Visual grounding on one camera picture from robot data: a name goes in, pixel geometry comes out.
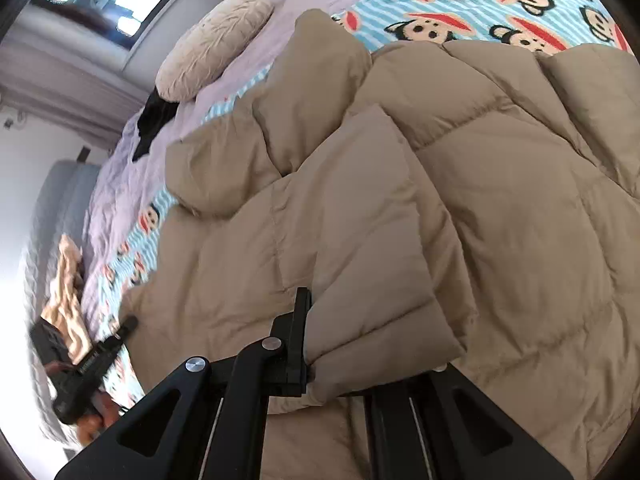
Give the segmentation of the person's left hand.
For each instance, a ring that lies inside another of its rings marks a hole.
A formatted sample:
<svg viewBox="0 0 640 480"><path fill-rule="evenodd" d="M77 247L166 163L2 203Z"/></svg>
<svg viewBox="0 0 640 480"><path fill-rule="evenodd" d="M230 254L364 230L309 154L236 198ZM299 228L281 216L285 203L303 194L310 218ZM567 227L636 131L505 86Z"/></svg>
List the person's left hand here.
<svg viewBox="0 0 640 480"><path fill-rule="evenodd" d="M96 412L84 415L77 421L77 437L82 446L92 443L101 431L120 419L120 406L108 393L99 391L93 401Z"/></svg>

